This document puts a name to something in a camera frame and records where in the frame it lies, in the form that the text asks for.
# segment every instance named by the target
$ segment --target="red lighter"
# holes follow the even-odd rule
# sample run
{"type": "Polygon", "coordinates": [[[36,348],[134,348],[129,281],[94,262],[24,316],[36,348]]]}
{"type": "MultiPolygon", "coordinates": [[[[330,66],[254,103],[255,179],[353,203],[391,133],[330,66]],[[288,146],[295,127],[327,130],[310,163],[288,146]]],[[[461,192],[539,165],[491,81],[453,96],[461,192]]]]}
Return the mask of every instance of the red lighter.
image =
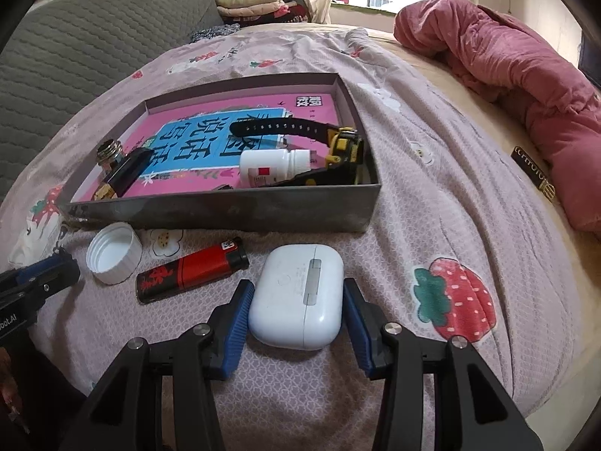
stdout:
{"type": "Polygon", "coordinates": [[[140,273],[136,279],[136,296],[141,303],[148,304],[227,278],[248,265],[242,239],[234,238],[140,273]]]}

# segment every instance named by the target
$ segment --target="gray quilted headboard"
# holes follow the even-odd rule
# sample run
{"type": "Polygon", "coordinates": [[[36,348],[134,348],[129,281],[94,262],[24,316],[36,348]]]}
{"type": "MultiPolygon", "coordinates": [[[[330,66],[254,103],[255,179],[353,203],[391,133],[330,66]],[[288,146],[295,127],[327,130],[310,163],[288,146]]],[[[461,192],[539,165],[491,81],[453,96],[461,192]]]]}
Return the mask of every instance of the gray quilted headboard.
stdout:
{"type": "Polygon", "coordinates": [[[214,0],[54,0],[28,13],[0,54],[0,201],[84,106],[222,23],[214,0]]]}

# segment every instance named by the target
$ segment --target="silver bolt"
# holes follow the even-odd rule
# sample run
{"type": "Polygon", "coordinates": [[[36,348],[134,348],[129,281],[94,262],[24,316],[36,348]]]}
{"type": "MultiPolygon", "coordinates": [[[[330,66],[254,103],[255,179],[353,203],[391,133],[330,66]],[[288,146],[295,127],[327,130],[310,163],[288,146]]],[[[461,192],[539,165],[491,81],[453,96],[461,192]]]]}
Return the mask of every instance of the silver bolt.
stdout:
{"type": "Polygon", "coordinates": [[[141,337],[134,337],[127,342],[129,349],[140,349],[144,345],[144,339],[141,337]]]}
{"type": "Polygon", "coordinates": [[[211,327],[208,324],[198,324],[192,328],[192,332],[197,336],[206,336],[211,332],[211,327]]]}
{"type": "Polygon", "coordinates": [[[401,331],[403,330],[403,326],[401,324],[397,324],[396,322],[388,322],[385,326],[384,326],[384,330],[387,331],[387,333],[389,334],[400,334],[401,331]]]}
{"type": "Polygon", "coordinates": [[[458,349],[465,349],[468,347],[468,340],[464,336],[453,336],[451,337],[451,344],[458,349]]]}

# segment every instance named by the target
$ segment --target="red blanket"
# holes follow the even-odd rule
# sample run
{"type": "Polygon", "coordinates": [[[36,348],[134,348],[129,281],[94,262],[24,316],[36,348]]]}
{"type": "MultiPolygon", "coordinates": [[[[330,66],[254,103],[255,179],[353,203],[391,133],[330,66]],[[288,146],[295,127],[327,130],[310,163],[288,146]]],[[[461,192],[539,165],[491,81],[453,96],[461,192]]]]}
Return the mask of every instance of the red blanket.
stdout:
{"type": "Polygon", "coordinates": [[[580,71],[524,23],[469,0],[409,5],[394,36],[525,124],[572,227],[601,232],[601,103],[580,71]]]}

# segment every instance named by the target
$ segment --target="white plastic cap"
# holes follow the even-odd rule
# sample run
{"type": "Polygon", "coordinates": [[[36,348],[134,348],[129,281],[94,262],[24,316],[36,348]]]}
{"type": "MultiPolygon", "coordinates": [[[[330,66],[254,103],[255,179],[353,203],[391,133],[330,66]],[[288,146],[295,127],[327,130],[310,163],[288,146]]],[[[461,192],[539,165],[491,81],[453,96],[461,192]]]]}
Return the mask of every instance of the white plastic cap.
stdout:
{"type": "Polygon", "coordinates": [[[129,224],[117,222],[98,232],[85,262],[102,283],[116,285],[134,272],[142,258],[142,244],[129,224]]]}
{"type": "Polygon", "coordinates": [[[290,151],[292,177],[311,171],[311,151],[309,149],[294,149],[290,151]]]}

